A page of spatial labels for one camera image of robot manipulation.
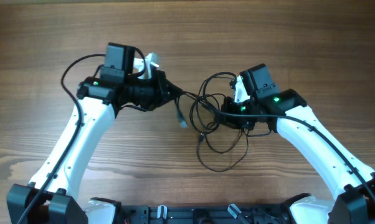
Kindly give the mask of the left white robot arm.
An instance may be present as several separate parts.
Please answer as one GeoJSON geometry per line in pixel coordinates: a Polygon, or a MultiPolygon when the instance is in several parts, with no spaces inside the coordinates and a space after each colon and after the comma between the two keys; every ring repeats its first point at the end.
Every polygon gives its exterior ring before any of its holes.
{"type": "Polygon", "coordinates": [[[44,164],[28,184],[11,187],[6,202],[12,223],[126,223],[119,201],[94,197],[78,204],[87,165],[120,110],[152,111],[182,91],[159,69],[155,53],[109,43],[103,59],[71,94],[72,115],[44,164]]]}

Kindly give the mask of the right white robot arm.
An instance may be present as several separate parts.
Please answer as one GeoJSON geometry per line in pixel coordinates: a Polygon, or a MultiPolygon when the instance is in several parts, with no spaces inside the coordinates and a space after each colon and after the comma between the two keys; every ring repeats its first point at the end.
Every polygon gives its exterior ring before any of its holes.
{"type": "Polygon", "coordinates": [[[269,130],[295,146],[317,171],[333,199],[300,194],[283,206],[292,223],[375,223],[375,170],[349,152],[295,90],[280,91],[265,64],[233,75],[221,108],[222,123],[269,130]]]}

